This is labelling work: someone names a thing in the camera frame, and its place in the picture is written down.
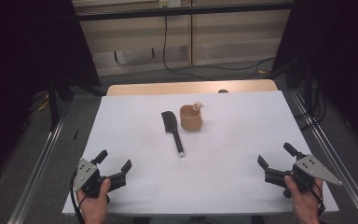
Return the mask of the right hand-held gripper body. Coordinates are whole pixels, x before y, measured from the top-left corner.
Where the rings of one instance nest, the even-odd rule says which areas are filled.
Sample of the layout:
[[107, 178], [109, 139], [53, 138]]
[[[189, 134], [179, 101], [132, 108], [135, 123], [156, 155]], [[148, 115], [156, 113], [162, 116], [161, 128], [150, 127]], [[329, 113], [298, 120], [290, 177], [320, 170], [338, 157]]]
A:
[[286, 198], [291, 197], [291, 192], [284, 182], [287, 175], [295, 180], [300, 192], [312, 191], [316, 178], [338, 186], [342, 185], [342, 182], [313, 155], [302, 156], [289, 171], [272, 169], [264, 161], [264, 174], [267, 183], [284, 188], [283, 195]]

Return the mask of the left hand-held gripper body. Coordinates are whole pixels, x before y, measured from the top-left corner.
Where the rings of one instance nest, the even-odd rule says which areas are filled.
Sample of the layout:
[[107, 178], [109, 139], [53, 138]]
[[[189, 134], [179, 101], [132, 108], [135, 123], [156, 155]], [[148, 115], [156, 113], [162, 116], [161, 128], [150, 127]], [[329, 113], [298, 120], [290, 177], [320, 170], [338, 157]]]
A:
[[97, 198], [100, 194], [101, 184], [105, 179], [111, 181], [109, 192], [126, 185], [126, 175], [121, 171], [114, 175], [102, 176], [98, 169], [98, 164], [94, 165], [91, 161], [80, 160], [76, 173], [75, 192], [83, 190], [88, 197]]

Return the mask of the tan cup with small figure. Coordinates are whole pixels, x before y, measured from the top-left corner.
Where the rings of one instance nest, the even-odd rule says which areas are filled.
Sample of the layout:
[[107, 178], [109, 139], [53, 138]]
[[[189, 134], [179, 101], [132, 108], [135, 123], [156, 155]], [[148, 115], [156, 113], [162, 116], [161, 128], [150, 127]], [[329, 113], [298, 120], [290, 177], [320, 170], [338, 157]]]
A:
[[183, 105], [180, 108], [181, 126], [188, 132], [196, 132], [202, 126], [201, 109], [203, 104], [199, 101], [193, 105]]

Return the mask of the person's left hand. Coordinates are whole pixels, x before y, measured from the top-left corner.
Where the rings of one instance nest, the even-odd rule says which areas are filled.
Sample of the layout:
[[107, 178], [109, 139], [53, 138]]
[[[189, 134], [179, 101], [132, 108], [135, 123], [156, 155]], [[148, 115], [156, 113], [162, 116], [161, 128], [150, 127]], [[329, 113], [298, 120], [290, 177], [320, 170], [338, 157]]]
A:
[[105, 179], [100, 187], [97, 198], [89, 198], [83, 190], [79, 190], [76, 199], [85, 224], [104, 224], [107, 217], [107, 193], [111, 181]]

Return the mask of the person's right hand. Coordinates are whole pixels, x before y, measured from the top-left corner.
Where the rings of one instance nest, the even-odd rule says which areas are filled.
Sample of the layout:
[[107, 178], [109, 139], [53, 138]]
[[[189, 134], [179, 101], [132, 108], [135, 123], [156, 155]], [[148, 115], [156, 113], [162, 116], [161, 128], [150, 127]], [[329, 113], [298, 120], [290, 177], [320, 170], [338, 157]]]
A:
[[323, 193], [324, 182], [316, 178], [312, 186], [316, 196], [311, 192], [301, 193], [295, 180], [287, 175], [284, 182], [292, 195], [292, 207], [298, 224], [320, 224], [319, 221], [319, 199]]

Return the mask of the white table sheet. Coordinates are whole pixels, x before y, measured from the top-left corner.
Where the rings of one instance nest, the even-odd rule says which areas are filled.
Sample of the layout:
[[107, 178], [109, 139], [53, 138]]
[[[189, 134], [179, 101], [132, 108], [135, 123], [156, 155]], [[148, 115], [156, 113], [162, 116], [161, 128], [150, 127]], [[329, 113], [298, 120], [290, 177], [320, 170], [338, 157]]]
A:
[[[166, 133], [162, 112], [200, 101], [202, 127], [179, 132], [185, 154]], [[284, 149], [310, 149], [281, 91], [107, 96], [101, 101], [83, 157], [102, 150], [102, 175], [132, 167], [110, 193], [108, 211], [125, 216], [277, 214], [291, 211], [282, 188], [267, 183], [257, 159], [289, 170]]]

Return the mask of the black metal stand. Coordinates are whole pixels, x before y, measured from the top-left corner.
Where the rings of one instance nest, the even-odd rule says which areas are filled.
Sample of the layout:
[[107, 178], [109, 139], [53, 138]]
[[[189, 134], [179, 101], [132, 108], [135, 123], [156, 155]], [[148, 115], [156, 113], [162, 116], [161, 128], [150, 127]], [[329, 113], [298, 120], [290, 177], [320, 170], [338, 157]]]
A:
[[70, 90], [69, 80], [66, 76], [51, 76], [48, 80], [48, 103], [51, 116], [50, 129], [52, 131], [56, 128], [60, 121], [57, 95], [59, 95], [64, 102], [70, 102], [74, 98], [74, 95]]

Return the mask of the black curtain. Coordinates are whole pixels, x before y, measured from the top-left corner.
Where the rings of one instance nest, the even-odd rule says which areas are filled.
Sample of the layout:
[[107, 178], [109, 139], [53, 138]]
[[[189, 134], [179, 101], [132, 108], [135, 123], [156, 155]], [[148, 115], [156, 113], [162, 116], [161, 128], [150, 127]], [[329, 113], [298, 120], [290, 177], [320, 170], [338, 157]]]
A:
[[295, 86], [310, 67], [358, 132], [358, 0], [293, 0], [273, 64]]
[[73, 0], [0, 0], [0, 166], [39, 91], [98, 86]]

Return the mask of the black horizontal bar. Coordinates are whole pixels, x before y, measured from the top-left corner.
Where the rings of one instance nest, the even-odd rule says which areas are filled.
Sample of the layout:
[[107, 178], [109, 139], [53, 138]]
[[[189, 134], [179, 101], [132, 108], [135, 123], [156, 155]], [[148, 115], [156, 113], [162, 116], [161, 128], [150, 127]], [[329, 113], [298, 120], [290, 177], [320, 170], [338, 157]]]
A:
[[78, 21], [104, 21], [104, 20], [168, 17], [168, 16], [188, 16], [188, 15], [202, 15], [202, 14], [271, 11], [271, 10], [291, 9], [295, 4], [296, 3], [292, 1], [292, 2], [276, 2], [276, 3], [226, 5], [226, 6], [172, 7], [172, 8], [139, 9], [139, 10], [114, 11], [114, 12], [92, 12], [92, 13], [78, 13], [76, 15], [76, 19]]

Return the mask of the metal floor rail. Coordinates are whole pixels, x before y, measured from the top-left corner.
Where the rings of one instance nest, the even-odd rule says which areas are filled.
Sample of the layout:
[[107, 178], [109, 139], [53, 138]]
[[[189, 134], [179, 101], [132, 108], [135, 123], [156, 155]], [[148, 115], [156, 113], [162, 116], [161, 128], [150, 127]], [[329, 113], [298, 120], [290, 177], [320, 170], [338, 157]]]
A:
[[49, 132], [48, 139], [44, 144], [32, 174], [20, 198], [18, 199], [18, 202], [16, 203], [16, 206], [13, 209], [7, 224], [23, 224], [23, 221], [27, 216], [30, 205], [36, 194], [37, 187], [42, 178], [42, 174], [46, 169], [50, 154], [55, 147], [58, 137], [61, 133], [63, 122], [64, 118], [60, 118], [55, 124], [54, 128]]
[[334, 168], [338, 178], [342, 181], [343, 187], [349, 194], [351, 201], [353, 202], [356, 210], [358, 211], [358, 185], [349, 173], [348, 169], [342, 162], [341, 158], [338, 156], [335, 148], [327, 138], [324, 130], [320, 126], [320, 124], [316, 121], [315, 118], [311, 117], [306, 111], [305, 100], [298, 92], [291, 93], [294, 101], [296, 102], [296, 106], [298, 109], [304, 113], [305, 121], [307, 125], [310, 127], [313, 135], [318, 141], [320, 147], [322, 148], [324, 155], [327, 157], [332, 167]]

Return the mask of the white wall socket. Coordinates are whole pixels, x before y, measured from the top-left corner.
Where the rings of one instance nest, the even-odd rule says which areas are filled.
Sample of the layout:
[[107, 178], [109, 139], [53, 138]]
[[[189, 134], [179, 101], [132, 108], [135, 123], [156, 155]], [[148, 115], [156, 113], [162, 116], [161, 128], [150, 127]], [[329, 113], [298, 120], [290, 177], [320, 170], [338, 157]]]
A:
[[160, 8], [181, 7], [181, 0], [158, 0]]

